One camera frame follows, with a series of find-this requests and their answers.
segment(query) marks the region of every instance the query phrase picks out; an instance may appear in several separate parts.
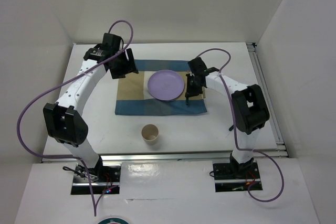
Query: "cable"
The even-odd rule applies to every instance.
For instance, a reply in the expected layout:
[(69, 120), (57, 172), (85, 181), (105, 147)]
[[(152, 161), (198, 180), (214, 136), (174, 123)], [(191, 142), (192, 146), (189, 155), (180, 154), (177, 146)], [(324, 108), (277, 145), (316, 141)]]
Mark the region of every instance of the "cable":
[(224, 85), (224, 88), (225, 88), (225, 91), (226, 91), (226, 94), (227, 94), (227, 98), (228, 98), (229, 103), (230, 103), (232, 120), (233, 120), (234, 139), (235, 139), (235, 145), (236, 145), (237, 150), (239, 150), (239, 151), (248, 151), (248, 152), (252, 151), (252, 152), (255, 152), (255, 153), (260, 153), (261, 155), (269, 158), (275, 164), (275, 166), (278, 168), (279, 173), (280, 173), (280, 177), (281, 177), (281, 190), (278, 193), (278, 195), (275, 196), (272, 199), (258, 199), (258, 198), (256, 198), (255, 196), (253, 196), (251, 194), (251, 192), (250, 192), (251, 186), (255, 185), (255, 183), (257, 183), (257, 182), (254, 182), (254, 183), (250, 184), (248, 186), (248, 188), (247, 188), (247, 192), (251, 196), (251, 198), (254, 199), (254, 200), (256, 200), (256, 201), (259, 201), (259, 202), (271, 202), (271, 201), (274, 201), (274, 200), (278, 199), (281, 196), (281, 194), (282, 194), (282, 192), (284, 190), (284, 187), (285, 187), (285, 179), (283, 178), (282, 170), (281, 170), (280, 166), (277, 164), (277, 162), (272, 157), (270, 157), (269, 155), (267, 155), (266, 153), (264, 153), (262, 151), (259, 151), (259, 150), (254, 150), (254, 149), (239, 148), (239, 146), (238, 146), (238, 139), (237, 139), (237, 122), (236, 122), (235, 111), (234, 111), (233, 104), (232, 104), (231, 94), (230, 94), (229, 88), (227, 87), (227, 84), (226, 84), (226, 82), (225, 82), (225, 80), (224, 80), (224, 78), (222, 76), (222, 70), (231, 61), (231, 54), (228, 51), (226, 51), (224, 49), (221, 49), (221, 48), (211, 48), (211, 49), (205, 50), (204, 52), (201, 52), (199, 55), (196, 56), (196, 58), (199, 57), (199, 56), (201, 56), (202, 54), (204, 54), (206, 52), (213, 51), (213, 50), (225, 52), (229, 56), (227, 62), (224, 65), (222, 65), (222, 67), (219, 69), (219, 77), (220, 77), (220, 79), (221, 79), (221, 81), (222, 81), (222, 83)]
[(86, 70), (84, 73), (81, 73), (81, 74), (79, 74), (79, 75), (73, 77), (72, 79), (63, 82), (62, 84), (57, 85), (57, 86), (55, 86), (55, 87), (53, 87), (53, 88), (51, 88), (51, 89), (49, 89), (49, 90), (47, 90), (47, 91), (45, 91), (45, 92), (39, 94), (37, 97), (35, 97), (34, 99), (32, 99), (32, 100), (25, 106), (25, 108), (22, 110), (22, 112), (21, 112), (19, 118), (17, 119), (17, 123), (16, 123), (16, 134), (17, 134), (17, 137), (18, 137), (18, 139), (19, 139), (19, 141), (20, 141), (22, 147), (23, 147), (27, 152), (31, 153), (32, 155), (34, 155), (34, 156), (36, 156), (36, 157), (39, 157), (39, 158), (47, 158), (47, 159), (74, 158), (74, 159), (76, 159), (76, 160), (82, 162), (82, 164), (83, 164), (83, 166), (84, 166), (84, 168), (85, 168), (85, 171), (86, 171), (86, 173), (87, 173), (87, 175), (88, 175), (89, 188), (90, 188), (90, 194), (91, 194), (91, 199), (92, 199), (92, 204), (93, 204), (93, 212), (94, 212), (94, 216), (97, 215), (97, 204), (98, 204), (100, 198), (102, 197), (102, 195), (103, 195), (104, 193), (106, 193), (106, 191), (105, 191), (105, 192), (98, 198), (97, 203), (96, 203), (96, 202), (95, 202), (95, 196), (94, 196), (94, 194), (93, 194), (93, 189), (92, 189), (92, 183), (91, 183), (90, 173), (89, 173), (88, 167), (86, 166), (85, 162), (84, 162), (80, 157), (75, 157), (75, 156), (72, 156), (72, 155), (43, 155), (43, 154), (38, 154), (38, 153), (32, 151), (31, 149), (29, 149), (29, 147), (25, 144), (25, 142), (24, 142), (23, 139), (22, 139), (20, 126), (21, 126), (21, 121), (22, 121), (23, 116), (25, 115), (25, 113), (27, 112), (27, 110), (30, 108), (30, 106), (32, 106), (37, 100), (39, 100), (39, 99), (42, 98), (43, 96), (45, 96), (45, 95), (47, 95), (47, 94), (53, 92), (53, 91), (56, 90), (56, 89), (59, 89), (59, 88), (65, 86), (65, 85), (67, 85), (67, 84), (69, 84), (69, 83), (71, 83), (71, 82), (73, 82), (73, 81), (76, 81), (77, 79), (79, 79), (79, 78), (83, 77), (84, 75), (88, 74), (89, 72), (91, 72), (93, 69), (99, 67), (100, 65), (105, 64), (106, 62), (108, 62), (108, 61), (110, 61), (110, 60), (113, 60), (114, 58), (116, 58), (116, 57), (118, 57), (119, 55), (121, 55), (121, 54), (122, 54), (128, 47), (129, 47), (129, 45), (130, 45), (130, 43), (132, 42), (132, 39), (133, 39), (133, 27), (132, 27), (132, 25), (131, 25), (128, 21), (126, 21), (126, 20), (118, 20), (118, 21), (114, 22), (114, 23), (111, 25), (111, 27), (110, 27), (110, 29), (109, 29), (109, 32), (110, 32), (110, 31), (112, 30), (112, 28), (113, 28), (116, 24), (118, 24), (118, 23), (126, 23), (126, 24), (130, 27), (130, 29), (131, 29), (131, 36), (130, 36), (130, 39), (129, 39), (128, 43), (126, 44), (126, 46), (125, 46), (123, 49), (121, 49), (119, 52), (117, 52), (117, 53), (116, 53), (115, 55), (113, 55), (111, 58), (108, 58), (108, 59), (106, 59), (106, 60), (104, 60), (104, 61), (102, 61), (102, 62), (100, 62), (100, 63), (94, 65), (92, 68)]

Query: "striped cloth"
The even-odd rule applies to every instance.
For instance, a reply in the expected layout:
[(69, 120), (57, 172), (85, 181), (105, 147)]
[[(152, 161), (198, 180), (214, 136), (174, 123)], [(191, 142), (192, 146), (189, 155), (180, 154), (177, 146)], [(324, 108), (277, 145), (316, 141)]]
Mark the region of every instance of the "striped cloth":
[(169, 69), (181, 75), (186, 84), (189, 71), (184, 60), (135, 60), (139, 74), (130, 73), (119, 79), (116, 115), (196, 115), (207, 112), (203, 96), (190, 98), (185, 105), (185, 91), (173, 101), (160, 101), (152, 97), (147, 89), (149, 77), (156, 71)]

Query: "blue stripe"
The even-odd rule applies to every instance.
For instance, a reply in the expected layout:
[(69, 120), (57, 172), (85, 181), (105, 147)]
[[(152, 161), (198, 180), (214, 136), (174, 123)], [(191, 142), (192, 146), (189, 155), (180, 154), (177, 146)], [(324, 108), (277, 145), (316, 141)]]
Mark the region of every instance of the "blue stripe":
[(117, 100), (116, 115), (197, 115), (207, 112), (204, 100), (185, 101), (147, 100)]
[(186, 60), (135, 60), (139, 71), (159, 71), (164, 69), (176, 72), (189, 71)]

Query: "round plate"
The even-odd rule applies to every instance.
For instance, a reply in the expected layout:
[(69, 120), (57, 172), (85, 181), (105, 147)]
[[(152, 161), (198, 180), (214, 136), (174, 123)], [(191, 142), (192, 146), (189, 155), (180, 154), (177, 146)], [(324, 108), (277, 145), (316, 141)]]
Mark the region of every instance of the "round plate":
[(149, 93), (162, 101), (178, 98), (184, 90), (183, 78), (172, 70), (160, 70), (148, 80)]

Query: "white floor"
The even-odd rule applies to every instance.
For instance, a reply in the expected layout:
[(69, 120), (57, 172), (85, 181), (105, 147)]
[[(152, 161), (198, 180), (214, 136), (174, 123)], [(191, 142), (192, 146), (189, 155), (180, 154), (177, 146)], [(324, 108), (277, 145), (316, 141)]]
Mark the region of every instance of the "white floor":
[[(64, 80), (75, 76), (85, 52), (93, 45), (74, 45)], [(223, 48), (232, 54), (224, 74), (246, 84), (257, 83), (245, 43), (132, 44), (136, 59), (191, 60), (208, 48)], [(203, 60), (208, 67), (220, 67), (227, 55), (212, 51)], [(194, 151), (229, 151), (234, 147), (233, 134), (228, 131), (232, 116), (228, 101), (213, 90), (206, 90), (208, 113), (197, 116), (120, 116), (114, 114), (118, 81), (110, 73), (98, 83), (83, 112), (89, 125), (88, 140), (100, 154), (168, 153)], [(141, 129), (155, 124), (160, 131), (159, 142), (148, 146), (141, 138)], [(276, 148), (276, 138), (267, 122), (261, 131), (257, 148)], [(69, 154), (53, 138), (48, 138), (44, 154)]]
[[(246, 192), (215, 193), (209, 176), (212, 162), (123, 163), (120, 194), (99, 202), (93, 216), (90, 195), (70, 195), (72, 172), (64, 163), (35, 164), (21, 201), (19, 223), (98, 223), (117, 216), (133, 224), (145, 223), (318, 223), (306, 183), (296, 159), (277, 159), (285, 177), (283, 195), (259, 203)], [(259, 159), (263, 191), (275, 196), (281, 186), (274, 164)]]

